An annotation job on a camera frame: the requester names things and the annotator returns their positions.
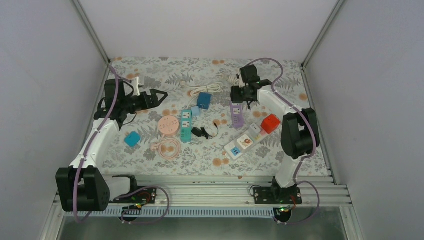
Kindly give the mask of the white cube socket adapter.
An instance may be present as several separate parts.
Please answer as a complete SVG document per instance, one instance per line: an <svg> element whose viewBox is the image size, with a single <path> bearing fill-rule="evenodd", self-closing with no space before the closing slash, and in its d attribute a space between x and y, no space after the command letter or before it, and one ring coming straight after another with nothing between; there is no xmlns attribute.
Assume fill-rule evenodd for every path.
<svg viewBox="0 0 424 240"><path fill-rule="evenodd" d="M261 138L261 132L262 129L260 126L258 126L256 123L252 123L249 128L248 128L248 132L251 135L251 137L253 139L260 139Z"/></svg>

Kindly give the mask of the blue square plug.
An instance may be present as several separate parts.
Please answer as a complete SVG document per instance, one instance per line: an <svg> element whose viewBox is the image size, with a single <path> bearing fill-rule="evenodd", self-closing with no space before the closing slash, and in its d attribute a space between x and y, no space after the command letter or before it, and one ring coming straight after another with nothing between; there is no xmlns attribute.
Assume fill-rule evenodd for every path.
<svg viewBox="0 0 424 240"><path fill-rule="evenodd" d="M136 146L140 140L141 140L141 136L137 132L135 132L135 131L130 132L124 138L125 144L128 145L129 147Z"/></svg>

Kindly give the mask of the dark blue cube socket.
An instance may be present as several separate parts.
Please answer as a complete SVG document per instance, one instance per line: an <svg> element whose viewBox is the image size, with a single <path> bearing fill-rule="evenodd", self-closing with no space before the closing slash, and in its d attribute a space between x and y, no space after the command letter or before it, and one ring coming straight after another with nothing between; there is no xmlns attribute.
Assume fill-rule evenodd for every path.
<svg viewBox="0 0 424 240"><path fill-rule="evenodd" d="M197 97L197 106L200 109L208 110L210 108L212 95L207 92L200 92Z"/></svg>

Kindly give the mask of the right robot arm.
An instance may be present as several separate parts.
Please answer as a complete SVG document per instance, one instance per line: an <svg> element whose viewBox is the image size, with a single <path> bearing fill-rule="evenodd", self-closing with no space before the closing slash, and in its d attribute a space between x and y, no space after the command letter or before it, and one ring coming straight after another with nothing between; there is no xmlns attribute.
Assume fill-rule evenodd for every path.
<svg viewBox="0 0 424 240"><path fill-rule="evenodd" d="M232 103L258 102L281 121L281 146L291 160L282 163L273 177L270 195L274 202L282 204L297 194L300 168L320 145L317 114L312 108L300 109L285 99L275 88L276 82L261 79L253 64L242 67L237 78L243 86L231 87Z"/></svg>

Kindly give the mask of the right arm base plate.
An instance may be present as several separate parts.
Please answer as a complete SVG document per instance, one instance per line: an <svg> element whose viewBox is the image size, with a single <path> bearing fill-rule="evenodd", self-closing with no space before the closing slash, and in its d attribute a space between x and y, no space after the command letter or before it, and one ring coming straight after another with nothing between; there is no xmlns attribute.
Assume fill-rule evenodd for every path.
<svg viewBox="0 0 424 240"><path fill-rule="evenodd" d="M301 190L297 185L287 188L254 186L252 195L257 205L300 205L303 203Z"/></svg>

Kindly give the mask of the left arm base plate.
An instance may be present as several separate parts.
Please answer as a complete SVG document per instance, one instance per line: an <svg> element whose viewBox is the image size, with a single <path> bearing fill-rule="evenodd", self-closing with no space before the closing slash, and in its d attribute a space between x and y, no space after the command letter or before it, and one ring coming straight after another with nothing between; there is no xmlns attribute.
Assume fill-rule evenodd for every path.
<svg viewBox="0 0 424 240"><path fill-rule="evenodd" d="M154 204L156 201L158 189L156 187L138 186L136 190L131 191L131 196L118 197L111 200L113 204L127 204L127 205L145 205Z"/></svg>

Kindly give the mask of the light blue small plug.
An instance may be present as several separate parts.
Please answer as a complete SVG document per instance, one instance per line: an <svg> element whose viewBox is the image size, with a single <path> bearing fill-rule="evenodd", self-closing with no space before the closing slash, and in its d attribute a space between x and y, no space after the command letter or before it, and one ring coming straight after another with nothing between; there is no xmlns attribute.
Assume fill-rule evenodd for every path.
<svg viewBox="0 0 424 240"><path fill-rule="evenodd" d="M201 114L201 111L200 111L200 108L199 108L199 106L193 106L193 107L191 107L191 113L192 113L192 116L193 117L198 117L198 116L200 116L200 114Z"/></svg>

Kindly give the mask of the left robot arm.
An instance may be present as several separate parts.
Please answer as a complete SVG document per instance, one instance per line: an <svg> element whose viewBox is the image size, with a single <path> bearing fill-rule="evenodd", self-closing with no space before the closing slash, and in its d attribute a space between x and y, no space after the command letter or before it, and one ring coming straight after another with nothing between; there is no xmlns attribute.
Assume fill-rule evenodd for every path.
<svg viewBox="0 0 424 240"><path fill-rule="evenodd" d="M109 202L122 198L131 203L139 197L134 176L124 174L105 179L101 166L109 147L128 115L159 107L168 97L165 91L139 91L138 78L132 83L108 79L104 97L97 105L92 130L80 153L68 167L55 175L58 195L65 212L102 212Z"/></svg>

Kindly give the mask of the red cube socket adapter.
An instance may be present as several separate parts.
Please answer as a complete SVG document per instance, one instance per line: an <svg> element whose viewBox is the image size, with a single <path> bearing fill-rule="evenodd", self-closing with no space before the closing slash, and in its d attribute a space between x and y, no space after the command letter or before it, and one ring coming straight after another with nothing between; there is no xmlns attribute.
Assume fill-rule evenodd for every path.
<svg viewBox="0 0 424 240"><path fill-rule="evenodd" d="M280 119L275 114L270 114L263 119L260 127L267 133L271 134L274 132L279 125L281 124Z"/></svg>

